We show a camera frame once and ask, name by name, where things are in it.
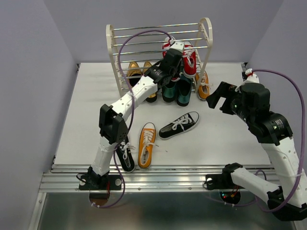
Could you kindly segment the red sneaker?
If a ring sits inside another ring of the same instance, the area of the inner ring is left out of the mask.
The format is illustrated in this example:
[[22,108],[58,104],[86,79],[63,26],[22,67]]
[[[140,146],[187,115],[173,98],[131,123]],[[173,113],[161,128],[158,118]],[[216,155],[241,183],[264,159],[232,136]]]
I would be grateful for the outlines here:
[[[163,44],[162,44],[162,50],[163,50],[163,52],[162,52],[162,56],[163,56],[163,58],[165,57],[165,55],[166,55],[166,52],[167,52],[167,50],[171,47],[171,43],[169,42],[169,41],[171,41],[171,42],[173,42],[175,40],[175,38],[173,37],[173,36],[171,36],[171,38],[169,38],[168,36],[164,39],[164,42],[163,42]],[[180,74],[177,74],[176,76],[174,76],[173,78],[172,78],[172,82],[177,82],[177,81],[179,81],[180,80]]]
[[184,42],[184,51],[182,55],[183,74],[187,78],[194,78],[196,75],[196,51],[190,41]]

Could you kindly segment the orange sneaker front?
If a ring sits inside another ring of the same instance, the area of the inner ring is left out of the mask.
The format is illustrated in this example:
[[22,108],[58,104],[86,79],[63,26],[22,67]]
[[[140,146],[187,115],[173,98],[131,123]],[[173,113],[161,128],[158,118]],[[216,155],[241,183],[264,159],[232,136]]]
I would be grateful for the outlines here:
[[152,161],[153,147],[156,146],[156,127],[152,122],[146,123],[140,133],[138,166],[149,168]]

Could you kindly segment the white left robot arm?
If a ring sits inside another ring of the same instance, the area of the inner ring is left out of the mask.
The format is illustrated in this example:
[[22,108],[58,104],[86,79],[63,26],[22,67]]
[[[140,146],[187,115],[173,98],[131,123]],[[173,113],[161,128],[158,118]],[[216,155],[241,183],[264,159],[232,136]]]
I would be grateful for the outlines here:
[[165,57],[151,66],[138,83],[119,100],[100,108],[100,143],[94,162],[87,173],[79,177],[79,190],[105,190],[109,178],[110,162],[117,145],[127,137],[128,118],[132,119],[134,110],[152,93],[167,85],[180,72],[183,49],[170,48]]

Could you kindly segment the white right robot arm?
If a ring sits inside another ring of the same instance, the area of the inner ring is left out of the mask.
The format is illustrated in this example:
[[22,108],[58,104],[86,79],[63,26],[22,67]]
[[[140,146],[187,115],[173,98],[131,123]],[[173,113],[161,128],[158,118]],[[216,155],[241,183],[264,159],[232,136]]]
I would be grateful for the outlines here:
[[286,118],[270,111],[270,91],[260,83],[239,87],[221,82],[207,98],[210,108],[225,99],[220,110],[237,115],[248,126],[268,154],[280,184],[270,183],[249,172],[239,163],[226,165],[221,174],[208,174],[204,188],[245,188],[265,202],[281,221],[299,221],[307,217],[307,176],[299,169],[293,133]]

